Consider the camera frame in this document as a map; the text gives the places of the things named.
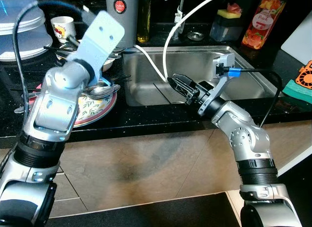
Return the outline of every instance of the white mug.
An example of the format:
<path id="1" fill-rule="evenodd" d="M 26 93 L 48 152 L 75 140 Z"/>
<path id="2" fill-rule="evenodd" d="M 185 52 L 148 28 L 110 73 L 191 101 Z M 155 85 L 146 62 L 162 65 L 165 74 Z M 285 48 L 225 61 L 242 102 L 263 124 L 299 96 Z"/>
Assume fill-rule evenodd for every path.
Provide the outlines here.
<path id="1" fill-rule="evenodd" d="M 76 36 L 74 19 L 69 16 L 59 16 L 51 19 L 55 36 L 61 43 L 66 42 L 69 35 Z"/>

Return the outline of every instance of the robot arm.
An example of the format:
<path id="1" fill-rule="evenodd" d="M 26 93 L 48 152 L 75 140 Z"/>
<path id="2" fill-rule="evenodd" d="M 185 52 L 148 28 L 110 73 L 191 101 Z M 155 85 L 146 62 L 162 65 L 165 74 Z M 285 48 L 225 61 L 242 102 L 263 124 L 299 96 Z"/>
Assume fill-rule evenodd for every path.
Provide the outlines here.
<path id="1" fill-rule="evenodd" d="M 214 67 L 216 75 L 218 67 L 234 67 L 234 54 L 215 59 Z M 242 226 L 301 227 L 286 187 L 278 181 L 268 134 L 254 123 L 247 111 L 219 97 L 232 78 L 228 73 L 221 74 L 215 88 L 179 74 L 168 78 L 168 82 L 187 99 L 186 104 L 195 105 L 200 116 L 210 117 L 227 135 L 242 181 L 240 195 L 245 200 L 241 210 Z"/>
<path id="2" fill-rule="evenodd" d="M 0 226 L 42 226 L 47 221 L 57 188 L 53 179 L 78 115 L 78 98 L 84 87 L 99 80 L 123 35 L 123 27 L 101 11 L 69 61 L 47 71 L 1 175 Z"/>

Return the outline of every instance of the stainless steel thermos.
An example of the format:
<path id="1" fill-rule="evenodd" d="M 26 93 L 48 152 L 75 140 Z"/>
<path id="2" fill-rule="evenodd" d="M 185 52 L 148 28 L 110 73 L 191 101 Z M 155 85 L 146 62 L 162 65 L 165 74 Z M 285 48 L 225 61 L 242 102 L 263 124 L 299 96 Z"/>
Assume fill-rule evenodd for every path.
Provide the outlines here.
<path id="1" fill-rule="evenodd" d="M 133 47 L 137 39 L 138 0 L 106 0 L 107 12 L 125 29 L 118 48 Z"/>

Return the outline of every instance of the orange object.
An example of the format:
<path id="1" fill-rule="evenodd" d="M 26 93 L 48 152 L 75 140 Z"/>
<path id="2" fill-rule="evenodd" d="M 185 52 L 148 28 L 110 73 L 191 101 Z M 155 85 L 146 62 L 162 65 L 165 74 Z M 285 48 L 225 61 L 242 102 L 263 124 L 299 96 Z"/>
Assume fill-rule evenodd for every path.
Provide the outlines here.
<path id="1" fill-rule="evenodd" d="M 308 89 L 312 89 L 312 60 L 309 61 L 305 67 L 302 67 L 299 73 L 299 76 L 296 78 L 296 83 Z"/>
<path id="2" fill-rule="evenodd" d="M 244 35 L 242 44 L 255 50 L 260 49 L 284 7 L 285 2 L 283 0 L 261 0 Z"/>

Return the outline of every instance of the kitchen sink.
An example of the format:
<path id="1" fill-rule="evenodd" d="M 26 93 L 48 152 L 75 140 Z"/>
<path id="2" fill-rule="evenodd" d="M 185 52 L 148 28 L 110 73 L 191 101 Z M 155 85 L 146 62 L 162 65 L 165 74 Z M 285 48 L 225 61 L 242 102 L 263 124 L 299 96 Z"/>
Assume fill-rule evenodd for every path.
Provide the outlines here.
<path id="1" fill-rule="evenodd" d="M 144 47 L 155 65 L 163 73 L 163 47 Z M 213 59 L 222 54 L 235 54 L 235 67 L 253 68 L 229 46 L 187 46 L 168 47 L 168 76 L 183 74 L 195 82 L 207 81 L 216 86 L 218 79 L 213 77 Z M 162 81 L 147 58 L 136 48 L 123 53 L 123 70 L 131 75 L 125 85 L 126 101 L 129 106 L 149 106 L 185 102 L 185 98 Z M 241 73 L 233 78 L 223 91 L 224 100 L 257 99 L 273 97 L 276 87 L 260 73 Z"/>

